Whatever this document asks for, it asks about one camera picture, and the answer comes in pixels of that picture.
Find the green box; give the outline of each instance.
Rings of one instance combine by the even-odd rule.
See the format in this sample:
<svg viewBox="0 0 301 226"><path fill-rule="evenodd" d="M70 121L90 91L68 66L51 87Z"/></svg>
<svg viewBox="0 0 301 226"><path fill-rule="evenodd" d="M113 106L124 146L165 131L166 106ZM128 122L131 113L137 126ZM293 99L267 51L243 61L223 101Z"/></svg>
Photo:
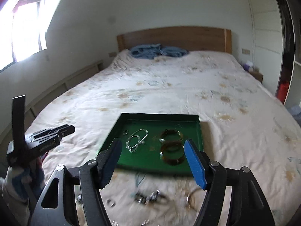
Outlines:
<svg viewBox="0 0 301 226"><path fill-rule="evenodd" d="M125 143L132 133L139 129L146 129L148 136L145 144L139 145L136 152L130 153ZM160 134L166 129L175 129L183 134L183 144L187 139L192 139L198 149L203 151L203 141L200 120L198 115L177 114L133 114L121 113L100 151L106 150L114 138L122 141L122 153L117 168L135 170L143 173L192 176L187 160L175 166L168 165L160 158ZM145 132L140 131L141 139ZM130 142L131 146L137 143L137 138Z"/></svg>

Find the bolt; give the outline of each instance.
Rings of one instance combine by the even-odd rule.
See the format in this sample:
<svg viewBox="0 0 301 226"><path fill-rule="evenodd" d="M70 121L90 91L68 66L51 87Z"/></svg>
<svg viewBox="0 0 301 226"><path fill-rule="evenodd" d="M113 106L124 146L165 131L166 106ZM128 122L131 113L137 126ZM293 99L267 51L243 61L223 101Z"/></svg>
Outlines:
<svg viewBox="0 0 301 226"><path fill-rule="evenodd" d="M243 172L249 172L250 171L250 169L248 168L248 167L243 167Z"/></svg>
<svg viewBox="0 0 301 226"><path fill-rule="evenodd" d="M210 161L210 165L213 167L218 167L219 163L217 161Z"/></svg>
<svg viewBox="0 0 301 226"><path fill-rule="evenodd" d="M94 166L96 164L96 160L88 161L88 166Z"/></svg>
<svg viewBox="0 0 301 226"><path fill-rule="evenodd" d="M64 166L63 165L58 165L56 169L57 169L57 171L62 171L64 169Z"/></svg>

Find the gloved hand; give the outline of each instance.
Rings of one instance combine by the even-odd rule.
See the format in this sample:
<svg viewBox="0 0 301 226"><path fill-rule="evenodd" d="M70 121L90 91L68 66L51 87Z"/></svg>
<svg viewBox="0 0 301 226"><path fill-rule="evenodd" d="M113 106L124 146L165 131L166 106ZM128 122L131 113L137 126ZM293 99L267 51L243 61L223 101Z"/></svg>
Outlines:
<svg viewBox="0 0 301 226"><path fill-rule="evenodd" d="M0 178L2 196L17 221L26 226L30 216L29 197L24 184L29 184L31 190L39 199L45 187L45 175L40 158L32 161L29 167L9 167L6 178Z"/></svg>

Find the wooden bedside table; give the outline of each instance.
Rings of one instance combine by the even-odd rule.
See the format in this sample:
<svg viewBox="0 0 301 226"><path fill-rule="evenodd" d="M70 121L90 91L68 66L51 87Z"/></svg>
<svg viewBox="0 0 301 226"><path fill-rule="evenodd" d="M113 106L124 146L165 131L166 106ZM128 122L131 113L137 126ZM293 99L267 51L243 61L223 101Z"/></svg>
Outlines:
<svg viewBox="0 0 301 226"><path fill-rule="evenodd" d="M261 74L258 71L252 71L249 72L256 80L260 81L260 83L262 84L262 80L263 80L263 74Z"/></svg>

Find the red object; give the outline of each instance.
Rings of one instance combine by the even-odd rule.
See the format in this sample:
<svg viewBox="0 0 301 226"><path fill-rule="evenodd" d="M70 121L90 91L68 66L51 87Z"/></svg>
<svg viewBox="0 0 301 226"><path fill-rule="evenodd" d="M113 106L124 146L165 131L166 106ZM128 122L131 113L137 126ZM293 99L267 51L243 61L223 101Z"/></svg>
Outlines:
<svg viewBox="0 0 301 226"><path fill-rule="evenodd" d="M290 84L288 82L281 83L280 86L279 86L278 93L277 93L277 98L283 104L284 104L284 101L286 99L286 95L287 95L289 87L290 87Z"/></svg>

